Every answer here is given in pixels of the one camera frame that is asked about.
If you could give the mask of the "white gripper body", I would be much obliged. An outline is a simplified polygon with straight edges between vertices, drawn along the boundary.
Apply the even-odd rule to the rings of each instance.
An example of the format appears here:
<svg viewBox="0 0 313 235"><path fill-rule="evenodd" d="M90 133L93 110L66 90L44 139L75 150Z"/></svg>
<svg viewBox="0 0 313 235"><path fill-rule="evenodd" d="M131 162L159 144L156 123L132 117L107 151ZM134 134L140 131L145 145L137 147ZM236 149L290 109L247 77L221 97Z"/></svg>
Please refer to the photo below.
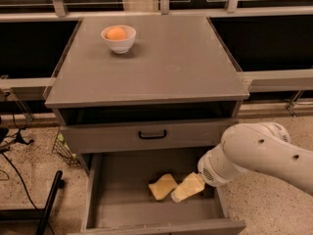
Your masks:
<svg viewBox="0 0 313 235"><path fill-rule="evenodd" d="M212 187L227 184L242 174L239 168L226 157L220 145L200 158L198 172L203 181Z"/></svg>

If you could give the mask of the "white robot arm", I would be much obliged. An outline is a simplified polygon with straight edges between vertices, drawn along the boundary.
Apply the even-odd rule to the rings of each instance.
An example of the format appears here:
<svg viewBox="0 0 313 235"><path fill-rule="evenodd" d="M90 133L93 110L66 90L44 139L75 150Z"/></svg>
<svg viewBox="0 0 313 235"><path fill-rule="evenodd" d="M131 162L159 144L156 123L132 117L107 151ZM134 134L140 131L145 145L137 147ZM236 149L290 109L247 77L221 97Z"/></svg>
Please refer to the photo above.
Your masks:
<svg viewBox="0 0 313 235"><path fill-rule="evenodd" d="M240 123L227 128L220 143L207 151L171 193L180 203L204 189L222 186L256 171L279 178L313 195L313 152L294 146L286 129L276 122Z"/></svg>

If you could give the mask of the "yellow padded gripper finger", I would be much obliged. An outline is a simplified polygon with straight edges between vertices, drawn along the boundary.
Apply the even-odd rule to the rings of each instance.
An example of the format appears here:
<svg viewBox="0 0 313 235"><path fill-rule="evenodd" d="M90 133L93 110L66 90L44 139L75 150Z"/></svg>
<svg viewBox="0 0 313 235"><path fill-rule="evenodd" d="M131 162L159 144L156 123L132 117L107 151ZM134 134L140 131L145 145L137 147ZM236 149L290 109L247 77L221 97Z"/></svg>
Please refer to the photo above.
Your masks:
<svg viewBox="0 0 313 235"><path fill-rule="evenodd" d="M190 173L171 193L171 199L180 203L204 190L205 182L197 173Z"/></svg>

